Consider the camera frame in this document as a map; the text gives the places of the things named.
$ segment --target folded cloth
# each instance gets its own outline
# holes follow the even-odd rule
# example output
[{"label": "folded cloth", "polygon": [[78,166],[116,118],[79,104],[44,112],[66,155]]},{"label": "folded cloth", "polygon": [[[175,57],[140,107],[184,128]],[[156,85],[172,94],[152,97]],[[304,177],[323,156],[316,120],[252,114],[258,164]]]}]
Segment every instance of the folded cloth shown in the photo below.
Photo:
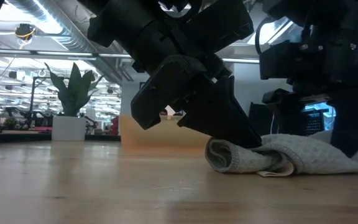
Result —
[{"label": "folded cloth", "polygon": [[358,173],[358,161],[348,158],[320,137],[313,139],[271,134],[262,136],[262,146],[255,149],[244,149],[225,140],[210,139],[205,156],[218,172],[256,172],[264,177]]}]

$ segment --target wooden table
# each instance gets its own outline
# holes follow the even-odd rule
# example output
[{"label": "wooden table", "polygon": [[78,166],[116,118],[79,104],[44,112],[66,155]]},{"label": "wooden table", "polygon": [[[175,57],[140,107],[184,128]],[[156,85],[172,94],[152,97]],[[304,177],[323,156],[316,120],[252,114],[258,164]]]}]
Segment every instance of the wooden table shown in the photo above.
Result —
[{"label": "wooden table", "polygon": [[3,130],[2,133],[0,134],[39,134],[40,131],[35,131],[35,130],[26,130],[26,131],[21,131],[21,130]]},{"label": "wooden table", "polygon": [[358,224],[358,175],[224,175],[203,151],[0,144],[0,223]]}]

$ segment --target white planter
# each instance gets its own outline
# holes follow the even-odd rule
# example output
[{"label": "white planter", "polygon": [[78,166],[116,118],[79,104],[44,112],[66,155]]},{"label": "white planter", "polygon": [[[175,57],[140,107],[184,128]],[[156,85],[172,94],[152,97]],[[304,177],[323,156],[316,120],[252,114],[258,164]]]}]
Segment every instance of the white planter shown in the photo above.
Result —
[{"label": "white planter", "polygon": [[54,116],[52,127],[53,141],[84,141],[85,140],[84,118]]}]

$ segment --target black cable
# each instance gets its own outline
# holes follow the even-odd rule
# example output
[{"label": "black cable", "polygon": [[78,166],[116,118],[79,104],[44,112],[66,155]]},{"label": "black cable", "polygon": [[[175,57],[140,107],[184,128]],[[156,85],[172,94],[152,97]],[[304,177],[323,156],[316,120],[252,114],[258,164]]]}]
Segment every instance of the black cable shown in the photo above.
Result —
[{"label": "black cable", "polygon": [[265,24],[274,22],[275,19],[272,17],[266,17],[265,19],[262,20],[262,22],[260,22],[258,28],[256,28],[256,32],[255,32],[255,48],[256,48],[256,52],[258,52],[258,54],[260,55],[262,53],[262,50],[260,49],[260,31],[262,30],[262,27]]}]

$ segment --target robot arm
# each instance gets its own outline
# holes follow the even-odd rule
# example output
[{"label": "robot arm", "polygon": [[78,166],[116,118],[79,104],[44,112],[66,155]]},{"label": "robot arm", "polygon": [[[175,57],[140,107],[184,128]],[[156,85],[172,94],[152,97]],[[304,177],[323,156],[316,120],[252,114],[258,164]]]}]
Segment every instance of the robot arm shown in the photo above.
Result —
[{"label": "robot arm", "polygon": [[[88,38],[103,46],[116,40],[138,72],[150,75],[132,100],[132,116],[148,129],[167,105],[186,116],[178,122],[242,147],[261,145],[234,97],[234,77],[215,54],[253,33],[242,0],[217,0],[200,12],[202,0],[79,0],[97,17]],[[160,4],[181,11],[163,12]],[[358,0],[265,0],[272,18],[288,17],[302,26],[300,43],[286,41],[260,54],[261,79],[287,78],[293,93],[267,93],[284,120],[309,103],[328,101],[337,110],[331,144],[351,157],[358,151]],[[296,134],[296,125],[280,126]]]},{"label": "robot arm", "polygon": [[160,1],[178,11],[189,2],[181,18],[168,16],[158,0],[79,1],[97,15],[88,38],[106,47],[116,40],[135,59],[133,67],[150,75],[131,104],[144,129],[158,124],[159,112],[170,105],[186,112],[179,126],[243,147],[261,145],[234,97],[231,71],[215,54],[253,33],[242,0],[218,0],[200,13],[202,0]]}]

